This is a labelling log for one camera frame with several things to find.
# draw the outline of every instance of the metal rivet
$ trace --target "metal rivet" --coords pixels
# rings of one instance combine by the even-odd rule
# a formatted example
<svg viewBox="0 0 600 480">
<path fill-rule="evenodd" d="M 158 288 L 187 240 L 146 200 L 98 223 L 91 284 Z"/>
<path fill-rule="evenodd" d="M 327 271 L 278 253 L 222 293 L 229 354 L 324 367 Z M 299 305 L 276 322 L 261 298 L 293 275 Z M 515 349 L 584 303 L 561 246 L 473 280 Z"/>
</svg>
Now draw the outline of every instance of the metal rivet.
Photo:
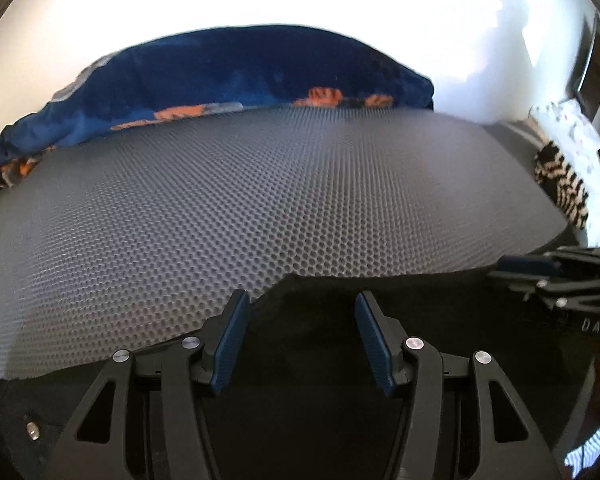
<svg viewBox="0 0 600 480">
<path fill-rule="evenodd" d="M 475 353 L 475 360 L 483 365 L 488 365 L 491 362 L 491 355 L 480 350 L 479 352 Z"/>
<path fill-rule="evenodd" d="M 31 440 L 37 440 L 40 438 L 40 428 L 35 422 L 29 422 L 27 424 L 27 434 Z"/>
<path fill-rule="evenodd" d="M 411 350 L 420 350 L 424 346 L 424 341 L 419 337 L 410 337 L 404 343 Z"/>
<path fill-rule="evenodd" d="M 187 350 L 191 350 L 193 348 L 198 348 L 200 346 L 200 339 L 198 339 L 194 335 L 190 335 L 182 340 L 182 347 Z"/>
<path fill-rule="evenodd" d="M 117 363 L 123 363 L 129 359 L 129 356 L 129 350 L 118 350 L 115 354 L 113 354 L 113 360 Z"/>
</svg>

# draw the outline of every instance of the dark blue fabric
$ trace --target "dark blue fabric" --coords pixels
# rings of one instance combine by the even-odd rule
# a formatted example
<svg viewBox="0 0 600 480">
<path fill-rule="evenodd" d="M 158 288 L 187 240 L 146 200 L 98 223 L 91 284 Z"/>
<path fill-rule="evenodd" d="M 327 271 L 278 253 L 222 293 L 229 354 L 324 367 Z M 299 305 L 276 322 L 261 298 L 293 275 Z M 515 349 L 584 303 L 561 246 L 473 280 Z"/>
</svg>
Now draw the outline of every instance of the dark blue fabric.
<svg viewBox="0 0 600 480">
<path fill-rule="evenodd" d="M 312 87 L 344 97 L 387 94 L 395 106 L 432 107 L 431 81 L 357 40 L 315 28 L 267 25 L 178 34 L 130 47 L 69 98 L 49 102 L 0 134 L 0 167 L 49 146 L 110 135 L 165 108 L 240 102 L 288 104 Z"/>
</svg>

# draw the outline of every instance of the white wall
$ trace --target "white wall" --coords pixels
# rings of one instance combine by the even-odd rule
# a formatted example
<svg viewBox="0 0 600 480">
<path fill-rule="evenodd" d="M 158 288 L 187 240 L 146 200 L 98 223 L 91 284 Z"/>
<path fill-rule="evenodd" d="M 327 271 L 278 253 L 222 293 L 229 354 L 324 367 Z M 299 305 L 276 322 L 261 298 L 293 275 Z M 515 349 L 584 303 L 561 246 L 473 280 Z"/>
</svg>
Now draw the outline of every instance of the white wall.
<svg viewBox="0 0 600 480">
<path fill-rule="evenodd" d="M 0 131 L 83 67 L 168 34 L 297 23 L 353 36 L 430 77 L 436 109 L 478 122 L 560 100 L 589 0 L 14 0 L 0 20 Z"/>
</svg>

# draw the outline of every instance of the perforated gray surface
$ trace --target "perforated gray surface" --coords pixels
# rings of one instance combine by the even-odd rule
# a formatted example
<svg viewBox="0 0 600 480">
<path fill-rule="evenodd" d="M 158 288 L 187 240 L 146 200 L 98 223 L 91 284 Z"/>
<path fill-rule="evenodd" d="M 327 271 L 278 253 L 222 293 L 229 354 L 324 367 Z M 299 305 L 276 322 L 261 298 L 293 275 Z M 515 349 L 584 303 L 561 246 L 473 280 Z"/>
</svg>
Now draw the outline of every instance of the perforated gray surface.
<svg viewBox="0 0 600 480">
<path fill-rule="evenodd" d="M 420 110 L 251 110 L 50 154 L 0 193 L 0 377 L 200 327 L 285 273 L 444 272 L 566 226 L 481 127 Z"/>
</svg>

